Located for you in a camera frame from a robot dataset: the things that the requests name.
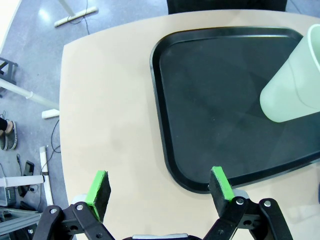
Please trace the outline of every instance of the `paper cup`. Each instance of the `paper cup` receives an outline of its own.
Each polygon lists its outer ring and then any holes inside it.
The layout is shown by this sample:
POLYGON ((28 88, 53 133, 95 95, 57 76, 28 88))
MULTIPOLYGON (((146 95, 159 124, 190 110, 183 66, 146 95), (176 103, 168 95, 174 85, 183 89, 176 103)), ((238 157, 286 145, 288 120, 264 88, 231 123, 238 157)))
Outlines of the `paper cup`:
POLYGON ((260 105, 278 123, 320 112, 320 24, 309 28, 264 87, 260 105))

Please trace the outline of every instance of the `white pipe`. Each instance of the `white pipe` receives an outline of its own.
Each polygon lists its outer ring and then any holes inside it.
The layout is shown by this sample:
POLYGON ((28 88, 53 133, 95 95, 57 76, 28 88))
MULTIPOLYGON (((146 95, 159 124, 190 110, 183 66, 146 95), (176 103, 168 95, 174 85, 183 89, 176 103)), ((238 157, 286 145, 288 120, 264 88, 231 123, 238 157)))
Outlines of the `white pipe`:
POLYGON ((65 0, 59 0, 59 2, 61 3, 62 7, 64 8, 64 10, 66 10, 66 12, 70 15, 70 16, 74 16, 75 13, 74 11, 72 11, 71 7, 66 3, 65 0))
POLYGON ((46 147, 45 146, 40 147, 39 151, 40 151, 40 162, 41 162, 42 174, 44 174, 43 187, 44 187, 45 199, 46 199, 47 206, 50 206, 54 204, 54 200, 52 198, 50 181, 49 181, 46 147))
POLYGON ((10 176, 0 178, 0 187, 17 187, 33 184, 42 184, 44 177, 42 175, 35 176, 10 176))
POLYGON ((47 100, 42 96, 39 96, 32 91, 25 90, 21 87, 18 87, 10 82, 7 82, 0 78, 0 87, 7 89, 11 92, 24 96, 26 99, 30 99, 36 103, 42 104, 50 109, 59 110, 59 105, 53 101, 47 100))

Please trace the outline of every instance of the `electrical cord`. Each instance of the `electrical cord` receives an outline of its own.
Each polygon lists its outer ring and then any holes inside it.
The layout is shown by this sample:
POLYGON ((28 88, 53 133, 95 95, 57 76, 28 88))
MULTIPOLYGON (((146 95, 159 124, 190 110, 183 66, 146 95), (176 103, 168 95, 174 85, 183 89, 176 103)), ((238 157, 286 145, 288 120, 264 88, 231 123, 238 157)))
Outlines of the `electrical cord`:
POLYGON ((57 153, 57 154, 60 154, 60 153, 61 153, 61 151, 56 151, 56 149, 60 148, 60 145, 57 146, 56 148, 54 148, 53 136, 54 136, 54 132, 55 132, 55 130, 56 130, 56 127, 57 127, 59 121, 60 121, 60 119, 58 119, 58 121, 56 121, 56 123, 55 123, 55 125, 54 125, 54 128, 53 128, 53 131, 52 131, 52 133, 51 133, 51 148, 52 148, 52 150, 53 150, 55 153, 57 153))
MULTIPOLYGON (((43 165, 43 167, 41 168, 40 175, 42 175, 42 173, 43 173, 42 171, 43 171, 44 167, 52 160, 52 157, 53 157, 54 153, 57 153, 57 154, 60 154, 60 153, 61 153, 61 151, 57 151, 57 149, 59 149, 59 148, 61 147, 61 145, 58 145, 58 146, 56 146, 56 147, 54 147, 54 145, 53 145, 53 135, 54 135, 54 132, 55 132, 55 130, 56 130, 56 127, 57 127, 59 121, 60 121, 60 119, 58 119, 58 121, 56 121, 56 123, 55 123, 55 125, 54 125, 54 128, 53 128, 53 130, 52 130, 52 133, 51 133, 52 153, 51 153, 49 159, 46 161, 46 163, 45 163, 45 164, 43 165)), ((41 197, 41 194, 42 194, 42 184, 40 184, 40 187, 38 186, 37 190, 36 190, 34 193, 36 193, 39 188, 40 188, 40 200, 39 200, 38 207, 36 208, 37 211, 39 211, 40 204, 41 204, 41 202, 42 202, 42 197, 41 197)))
POLYGON ((17 155, 16 155, 16 161, 19 164, 20 175, 22 176, 22 168, 21 168, 20 154, 19 153, 17 153, 17 155))
POLYGON ((86 19, 87 11, 88 11, 88 0, 86 0, 85 13, 84 13, 84 16, 81 18, 81 20, 79 20, 78 22, 71 22, 71 21, 69 21, 70 16, 68 16, 67 22, 72 25, 77 25, 77 24, 81 23, 82 20, 84 19, 85 25, 86 25, 86 32, 88 33, 88 35, 90 35, 89 28, 88 28, 88 22, 86 19))
POLYGON ((37 184, 32 184, 32 185, 30 185, 30 187, 29 187, 29 191, 32 192, 33 194, 35 194, 36 192, 38 192, 38 189, 39 189, 39 185, 37 185, 37 184))
POLYGON ((6 175, 5 175, 5 171, 4 171, 4 167, 2 166, 2 164, 0 163, 0 167, 1 167, 1 169, 2 169, 2 174, 3 174, 3 176, 4 177, 6 177, 6 175))
POLYGON ((300 9, 298 8, 298 6, 295 4, 294 1, 291 1, 292 5, 295 7, 295 9, 300 13, 302 14, 302 12, 300 11, 300 9))

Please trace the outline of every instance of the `wooden table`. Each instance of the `wooden table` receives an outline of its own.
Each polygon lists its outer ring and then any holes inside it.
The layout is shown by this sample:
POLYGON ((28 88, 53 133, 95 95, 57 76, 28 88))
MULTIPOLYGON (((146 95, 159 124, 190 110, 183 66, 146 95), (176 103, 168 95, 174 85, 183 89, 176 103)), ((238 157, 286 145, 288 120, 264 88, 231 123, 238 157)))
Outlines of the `wooden table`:
MULTIPOLYGON (((112 191, 104 224, 116 240, 172 233, 203 238, 218 215, 209 194, 183 189, 165 166, 149 64, 153 47, 182 30, 279 26, 304 35, 316 23, 319 18, 275 11, 189 12, 132 22, 67 44, 60 140, 69 202, 88 192, 97 170, 107 170, 112 191)), ((254 202, 276 199, 294 239, 318 240, 319 182, 316 163, 243 189, 254 202)), ((252 238, 238 230, 233 239, 252 238)))

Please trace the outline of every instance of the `sneaker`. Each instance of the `sneaker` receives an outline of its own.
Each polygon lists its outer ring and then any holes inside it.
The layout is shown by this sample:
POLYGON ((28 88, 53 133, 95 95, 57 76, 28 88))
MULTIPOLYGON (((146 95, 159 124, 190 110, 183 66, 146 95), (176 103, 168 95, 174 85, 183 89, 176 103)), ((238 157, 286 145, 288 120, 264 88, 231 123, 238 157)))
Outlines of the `sneaker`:
POLYGON ((13 128, 11 132, 5 134, 5 138, 7 139, 7 149, 13 150, 17 146, 18 142, 18 136, 17 136, 17 125, 14 121, 11 121, 13 123, 13 128))
POLYGON ((8 148, 8 139, 6 137, 6 134, 3 132, 3 134, 0 136, 0 148, 1 150, 7 150, 8 148))

